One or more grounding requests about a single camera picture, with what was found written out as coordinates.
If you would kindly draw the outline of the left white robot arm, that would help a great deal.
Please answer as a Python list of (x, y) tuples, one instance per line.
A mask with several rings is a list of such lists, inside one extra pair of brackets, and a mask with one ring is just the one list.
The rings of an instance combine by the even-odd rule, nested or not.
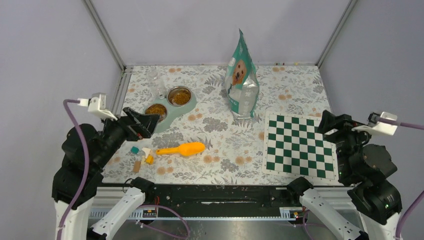
[(158, 114), (140, 114), (129, 107), (125, 116), (103, 121), (102, 131), (90, 124), (78, 124), (68, 103), (64, 108), (74, 127), (62, 144), (64, 158), (52, 183), (56, 210), (56, 239), (111, 240), (129, 215), (140, 205), (155, 200), (153, 183), (136, 177), (129, 192), (97, 223), (88, 226), (88, 218), (103, 181), (102, 171), (121, 145), (149, 139), (159, 122)]

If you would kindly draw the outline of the green dog food bag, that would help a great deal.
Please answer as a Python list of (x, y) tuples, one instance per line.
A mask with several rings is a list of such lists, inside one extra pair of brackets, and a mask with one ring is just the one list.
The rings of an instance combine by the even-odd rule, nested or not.
[(235, 119), (254, 117), (260, 84), (256, 67), (241, 30), (236, 49), (227, 65), (224, 89), (228, 97), (229, 109)]

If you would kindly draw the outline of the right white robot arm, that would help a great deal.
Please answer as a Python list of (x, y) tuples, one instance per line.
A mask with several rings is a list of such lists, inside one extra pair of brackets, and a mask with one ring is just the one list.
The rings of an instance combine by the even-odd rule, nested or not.
[(383, 125), (384, 115), (371, 113), (363, 124), (350, 115), (334, 115), (325, 110), (317, 131), (325, 141), (336, 145), (340, 173), (338, 181), (363, 217), (363, 228), (338, 213), (304, 177), (287, 185), (287, 201), (313, 213), (339, 240), (399, 240), (400, 192), (388, 181), (397, 171), (383, 145), (371, 144), (372, 135), (393, 135), (395, 128)]

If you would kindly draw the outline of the orange plastic scoop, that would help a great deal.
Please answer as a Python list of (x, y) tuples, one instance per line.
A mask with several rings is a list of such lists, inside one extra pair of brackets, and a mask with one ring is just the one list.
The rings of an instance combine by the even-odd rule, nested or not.
[(202, 142), (188, 142), (179, 145), (178, 147), (157, 149), (157, 155), (180, 154), (183, 157), (189, 157), (195, 154), (202, 153), (205, 150), (205, 145)]

